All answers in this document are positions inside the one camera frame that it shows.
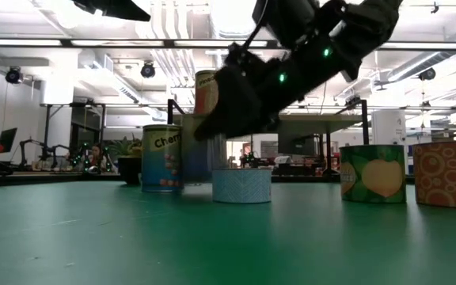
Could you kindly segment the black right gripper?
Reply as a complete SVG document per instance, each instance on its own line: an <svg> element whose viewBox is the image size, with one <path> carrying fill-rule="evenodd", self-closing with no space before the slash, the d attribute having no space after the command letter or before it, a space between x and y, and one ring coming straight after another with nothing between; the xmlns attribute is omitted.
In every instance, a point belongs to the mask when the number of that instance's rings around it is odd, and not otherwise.
<svg viewBox="0 0 456 285"><path fill-rule="evenodd" d="M203 141L262 133L279 112L320 85L320 51L297 50L287 58L227 63L215 73L218 101L194 132Z"/></svg>

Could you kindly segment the orange pineapple can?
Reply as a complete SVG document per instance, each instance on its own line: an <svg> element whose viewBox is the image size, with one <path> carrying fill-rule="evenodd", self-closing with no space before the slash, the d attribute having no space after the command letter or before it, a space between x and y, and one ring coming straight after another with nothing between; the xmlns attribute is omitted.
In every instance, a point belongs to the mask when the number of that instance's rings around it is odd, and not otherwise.
<svg viewBox="0 0 456 285"><path fill-rule="evenodd" d="M195 76L195 114L210 113L218 102L218 85L214 70L201 70Z"/></svg>

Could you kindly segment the tall blue-grey can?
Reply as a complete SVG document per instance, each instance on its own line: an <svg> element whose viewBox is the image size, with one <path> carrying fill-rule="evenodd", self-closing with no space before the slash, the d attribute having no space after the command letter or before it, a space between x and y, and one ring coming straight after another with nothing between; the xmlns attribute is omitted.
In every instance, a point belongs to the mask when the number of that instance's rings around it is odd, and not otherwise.
<svg viewBox="0 0 456 285"><path fill-rule="evenodd" d="M226 138L222 135L213 139L197 141L196 128L204 116L186 114L181 122L181 161L183 179L186 184L210 182L215 169L228 167Z"/></svg>

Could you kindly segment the short light blue chevron can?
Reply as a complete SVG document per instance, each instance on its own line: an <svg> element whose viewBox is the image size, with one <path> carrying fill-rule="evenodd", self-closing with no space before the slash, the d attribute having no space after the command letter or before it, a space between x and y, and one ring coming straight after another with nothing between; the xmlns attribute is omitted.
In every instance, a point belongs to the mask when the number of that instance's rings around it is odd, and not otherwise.
<svg viewBox="0 0 456 285"><path fill-rule="evenodd" d="M220 203L270 203L270 169L215 169L212 173L212 199Z"/></svg>

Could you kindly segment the blue cherries can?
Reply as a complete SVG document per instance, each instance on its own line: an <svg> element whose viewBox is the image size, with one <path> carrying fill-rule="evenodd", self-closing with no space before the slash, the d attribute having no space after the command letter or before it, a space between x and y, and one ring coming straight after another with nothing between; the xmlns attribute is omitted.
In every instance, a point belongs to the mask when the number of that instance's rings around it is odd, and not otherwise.
<svg viewBox="0 0 456 285"><path fill-rule="evenodd" d="M170 124L147 125L143 128L143 192L180 192L183 189L181 131L180 126Z"/></svg>

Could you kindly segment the green peach can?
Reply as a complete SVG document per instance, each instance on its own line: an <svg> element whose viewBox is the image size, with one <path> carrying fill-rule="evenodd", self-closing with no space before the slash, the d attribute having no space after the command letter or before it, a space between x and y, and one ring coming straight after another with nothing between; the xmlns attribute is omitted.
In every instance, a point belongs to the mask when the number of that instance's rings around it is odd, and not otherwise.
<svg viewBox="0 0 456 285"><path fill-rule="evenodd" d="M360 203L404 203L405 149L402 145L340 148L340 193Z"/></svg>

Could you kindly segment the orange circle pattern can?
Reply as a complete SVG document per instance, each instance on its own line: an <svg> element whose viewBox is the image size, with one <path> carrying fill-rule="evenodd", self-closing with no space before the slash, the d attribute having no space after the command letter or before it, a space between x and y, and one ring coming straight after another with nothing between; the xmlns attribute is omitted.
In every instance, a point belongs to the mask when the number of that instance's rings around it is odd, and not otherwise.
<svg viewBox="0 0 456 285"><path fill-rule="evenodd" d="M412 147L416 202L456 207L456 141Z"/></svg>

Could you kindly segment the black overhead light bar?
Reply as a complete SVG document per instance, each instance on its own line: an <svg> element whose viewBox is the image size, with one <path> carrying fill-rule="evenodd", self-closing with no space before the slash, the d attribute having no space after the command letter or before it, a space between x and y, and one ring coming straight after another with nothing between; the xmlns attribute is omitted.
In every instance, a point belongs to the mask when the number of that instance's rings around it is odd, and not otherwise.
<svg viewBox="0 0 456 285"><path fill-rule="evenodd" d="M230 40L74 39L0 37L0 48L224 49ZM454 42L389 41L382 51L456 51Z"/></svg>

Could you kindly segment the black ceiling spotlight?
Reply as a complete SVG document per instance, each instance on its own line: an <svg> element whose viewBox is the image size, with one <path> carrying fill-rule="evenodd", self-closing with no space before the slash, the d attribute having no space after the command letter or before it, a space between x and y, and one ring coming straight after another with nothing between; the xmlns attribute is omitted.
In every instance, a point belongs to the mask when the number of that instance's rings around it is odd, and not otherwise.
<svg viewBox="0 0 456 285"><path fill-rule="evenodd" d="M144 62L140 74L143 78L153 78L156 74L154 63L150 61Z"/></svg>
<svg viewBox="0 0 456 285"><path fill-rule="evenodd" d="M417 75L418 79L420 79L422 82L431 81L435 78L435 76L436 71L433 67L430 67Z"/></svg>
<svg viewBox="0 0 456 285"><path fill-rule="evenodd" d="M8 83L13 85L21 84L24 81L21 68L19 66L11 66L6 73L5 79Z"/></svg>

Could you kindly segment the potted green plant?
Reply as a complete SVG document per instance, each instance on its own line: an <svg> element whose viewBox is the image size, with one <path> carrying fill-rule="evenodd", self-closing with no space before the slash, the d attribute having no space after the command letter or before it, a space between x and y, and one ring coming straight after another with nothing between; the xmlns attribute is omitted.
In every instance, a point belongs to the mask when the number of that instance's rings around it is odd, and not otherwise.
<svg viewBox="0 0 456 285"><path fill-rule="evenodd" d="M142 140L133 136L108 143L111 159L117 164L118 173L129 185L140 185L142 171Z"/></svg>

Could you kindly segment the person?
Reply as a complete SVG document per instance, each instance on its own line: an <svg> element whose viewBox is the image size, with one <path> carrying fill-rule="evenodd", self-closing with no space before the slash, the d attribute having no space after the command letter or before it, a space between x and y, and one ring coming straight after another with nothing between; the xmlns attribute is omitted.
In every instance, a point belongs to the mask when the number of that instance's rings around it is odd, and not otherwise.
<svg viewBox="0 0 456 285"><path fill-rule="evenodd" d="M90 165L95 165L101 172L105 172L107 169L107 159L103 154L101 145L99 143L94 144L91 148L91 154L89 155Z"/></svg>

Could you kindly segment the white round column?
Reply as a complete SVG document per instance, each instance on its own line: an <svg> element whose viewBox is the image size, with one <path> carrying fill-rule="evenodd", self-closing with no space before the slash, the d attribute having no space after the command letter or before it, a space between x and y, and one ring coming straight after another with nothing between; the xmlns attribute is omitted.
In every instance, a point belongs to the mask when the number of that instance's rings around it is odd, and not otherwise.
<svg viewBox="0 0 456 285"><path fill-rule="evenodd" d="M404 110L379 110L371 114L373 143L405 145L406 118Z"/></svg>

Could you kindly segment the black background robot arms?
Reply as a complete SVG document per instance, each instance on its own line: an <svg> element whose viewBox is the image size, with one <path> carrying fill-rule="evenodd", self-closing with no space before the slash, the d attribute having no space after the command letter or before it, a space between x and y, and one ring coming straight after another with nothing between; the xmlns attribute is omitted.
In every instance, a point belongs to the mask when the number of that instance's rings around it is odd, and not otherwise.
<svg viewBox="0 0 456 285"><path fill-rule="evenodd" d="M71 148L62 144L48 146L45 142L39 142L35 139L26 139L19 142L19 148L21 151L21 163L18 165L17 169L21 171L31 170L32 167L27 164L27 158L25 156L25 146L27 144L33 144L41 148L41 155L39 156L40 161L45 163L48 158L52 158L52 164L50 165L51 170L59 169L57 149L63 149L71 151Z"/></svg>

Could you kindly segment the black background frame rig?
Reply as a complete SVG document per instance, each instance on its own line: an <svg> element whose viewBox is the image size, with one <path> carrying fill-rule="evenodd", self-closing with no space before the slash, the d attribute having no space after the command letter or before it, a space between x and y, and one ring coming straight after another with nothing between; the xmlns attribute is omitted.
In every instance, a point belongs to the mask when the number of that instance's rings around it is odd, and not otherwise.
<svg viewBox="0 0 456 285"><path fill-rule="evenodd" d="M57 149L59 169L51 170L52 158L48 158L43 167L54 172L77 172L98 174L97 166L89 163L89 155L94 144L105 136L107 107L93 101L63 104L45 104L44 134L42 143L48 146L62 144L71 151Z"/></svg>

